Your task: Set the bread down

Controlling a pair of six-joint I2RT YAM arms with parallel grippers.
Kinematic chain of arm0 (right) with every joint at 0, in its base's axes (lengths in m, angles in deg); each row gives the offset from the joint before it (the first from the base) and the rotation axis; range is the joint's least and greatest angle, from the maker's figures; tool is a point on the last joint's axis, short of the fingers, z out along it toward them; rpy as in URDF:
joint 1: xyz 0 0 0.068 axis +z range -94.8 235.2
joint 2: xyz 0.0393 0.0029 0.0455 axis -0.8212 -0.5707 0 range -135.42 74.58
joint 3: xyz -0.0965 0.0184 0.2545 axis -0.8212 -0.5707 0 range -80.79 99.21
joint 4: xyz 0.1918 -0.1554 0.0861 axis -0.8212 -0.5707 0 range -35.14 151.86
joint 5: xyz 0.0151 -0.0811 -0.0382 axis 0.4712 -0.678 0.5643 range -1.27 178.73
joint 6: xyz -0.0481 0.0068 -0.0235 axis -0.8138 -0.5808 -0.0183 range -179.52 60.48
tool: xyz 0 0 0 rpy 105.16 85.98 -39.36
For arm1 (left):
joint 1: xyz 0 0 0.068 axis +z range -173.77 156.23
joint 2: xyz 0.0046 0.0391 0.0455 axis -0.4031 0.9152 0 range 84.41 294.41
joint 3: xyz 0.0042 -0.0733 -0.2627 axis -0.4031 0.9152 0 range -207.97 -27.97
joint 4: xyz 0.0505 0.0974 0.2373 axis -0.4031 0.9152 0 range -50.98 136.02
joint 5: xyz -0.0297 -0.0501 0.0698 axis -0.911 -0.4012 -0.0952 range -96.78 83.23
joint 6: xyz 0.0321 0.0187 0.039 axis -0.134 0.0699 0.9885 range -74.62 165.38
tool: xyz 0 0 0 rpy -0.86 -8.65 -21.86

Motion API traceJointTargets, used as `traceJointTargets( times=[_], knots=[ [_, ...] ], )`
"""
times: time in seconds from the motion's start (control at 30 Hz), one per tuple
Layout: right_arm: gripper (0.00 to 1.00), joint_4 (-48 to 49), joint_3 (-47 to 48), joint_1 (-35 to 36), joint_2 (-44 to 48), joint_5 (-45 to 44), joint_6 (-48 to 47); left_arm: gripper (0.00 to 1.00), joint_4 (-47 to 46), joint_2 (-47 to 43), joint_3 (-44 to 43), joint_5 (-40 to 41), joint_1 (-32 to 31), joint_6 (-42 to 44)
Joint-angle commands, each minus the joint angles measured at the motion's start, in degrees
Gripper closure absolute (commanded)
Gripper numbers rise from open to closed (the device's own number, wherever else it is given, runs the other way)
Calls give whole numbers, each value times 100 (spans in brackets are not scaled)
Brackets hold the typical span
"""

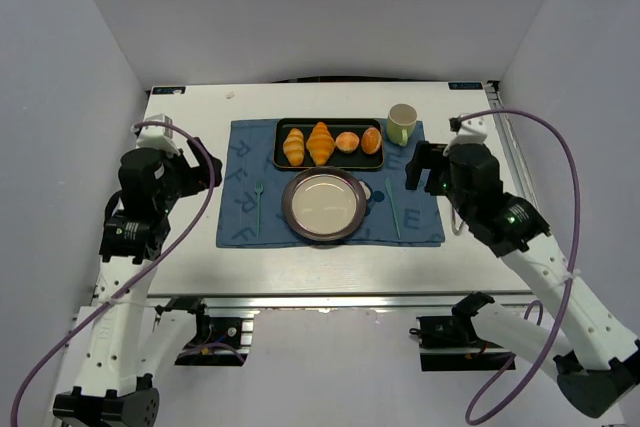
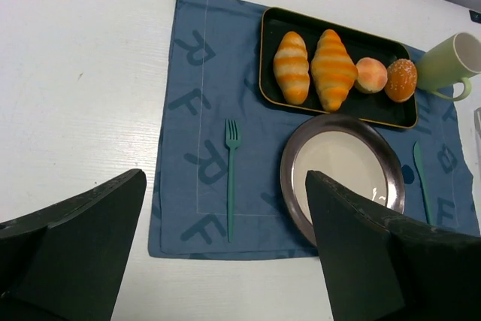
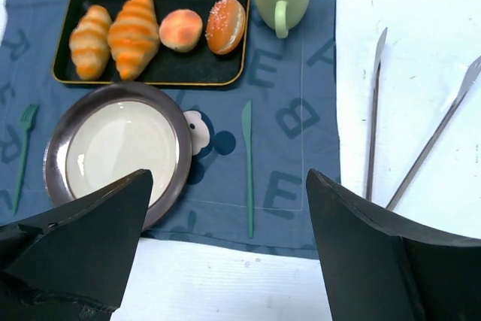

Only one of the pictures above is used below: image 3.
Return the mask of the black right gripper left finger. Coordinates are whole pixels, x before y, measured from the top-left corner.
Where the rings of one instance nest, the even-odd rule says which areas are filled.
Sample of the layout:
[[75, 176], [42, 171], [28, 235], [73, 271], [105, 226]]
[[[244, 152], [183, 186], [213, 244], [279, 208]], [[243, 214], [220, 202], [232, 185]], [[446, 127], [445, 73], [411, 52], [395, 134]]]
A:
[[3, 320], [109, 320], [120, 308], [153, 188], [139, 169], [1, 227]]

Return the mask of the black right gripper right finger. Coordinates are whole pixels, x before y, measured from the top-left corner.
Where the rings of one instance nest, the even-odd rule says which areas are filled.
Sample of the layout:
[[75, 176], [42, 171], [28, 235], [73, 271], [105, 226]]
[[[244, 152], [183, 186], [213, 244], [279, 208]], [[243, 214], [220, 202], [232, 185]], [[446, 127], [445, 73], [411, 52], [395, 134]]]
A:
[[478, 320], [480, 242], [409, 220], [324, 174], [306, 181], [335, 320]]

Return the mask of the metal tongs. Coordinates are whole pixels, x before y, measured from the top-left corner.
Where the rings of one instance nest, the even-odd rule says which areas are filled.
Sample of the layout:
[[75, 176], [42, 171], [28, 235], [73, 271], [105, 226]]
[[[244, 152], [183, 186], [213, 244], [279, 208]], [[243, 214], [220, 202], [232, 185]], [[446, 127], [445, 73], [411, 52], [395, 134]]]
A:
[[[377, 116], [378, 116], [378, 104], [379, 104], [379, 91], [380, 91], [380, 73], [382, 65], [382, 54], [386, 45], [388, 28], [385, 27], [380, 33], [377, 40], [377, 45], [374, 55], [373, 74], [371, 77], [371, 119], [370, 119], [370, 133], [369, 133], [369, 147], [368, 147], [368, 170], [367, 180], [365, 184], [365, 198], [368, 201], [372, 201], [373, 186], [374, 186], [374, 166], [375, 166], [375, 152], [376, 152], [376, 137], [377, 137]], [[461, 85], [458, 89], [458, 93], [453, 99], [443, 119], [439, 122], [437, 128], [434, 130], [431, 137], [428, 139], [425, 146], [422, 148], [420, 154], [416, 157], [415, 162], [410, 167], [409, 171], [401, 181], [400, 185], [396, 189], [394, 195], [386, 205], [386, 209], [393, 211], [404, 193], [407, 191], [414, 177], [419, 169], [422, 167], [424, 161], [428, 158], [429, 153], [433, 149], [437, 140], [443, 134], [444, 129], [449, 124], [449, 121], [458, 110], [459, 106], [465, 99], [466, 95], [476, 82], [476, 79], [480, 76], [480, 57], [477, 57], [467, 68]]]

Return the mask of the round pale bun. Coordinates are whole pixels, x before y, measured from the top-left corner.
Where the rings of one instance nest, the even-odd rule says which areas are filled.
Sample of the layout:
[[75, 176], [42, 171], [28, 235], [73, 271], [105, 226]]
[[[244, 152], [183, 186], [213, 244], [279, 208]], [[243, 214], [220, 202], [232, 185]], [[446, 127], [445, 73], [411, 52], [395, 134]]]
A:
[[201, 17], [190, 9], [177, 9], [163, 18], [159, 38], [167, 48], [187, 53], [198, 43], [203, 30]]

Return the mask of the sesame glazed bun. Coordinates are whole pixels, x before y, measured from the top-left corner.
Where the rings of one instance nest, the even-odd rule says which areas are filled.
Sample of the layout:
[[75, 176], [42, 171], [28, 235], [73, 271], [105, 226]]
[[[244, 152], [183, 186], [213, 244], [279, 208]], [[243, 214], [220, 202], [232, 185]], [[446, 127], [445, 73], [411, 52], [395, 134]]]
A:
[[224, 55], [240, 43], [246, 25], [246, 11], [238, 0], [219, 0], [210, 10], [205, 38], [209, 49]]

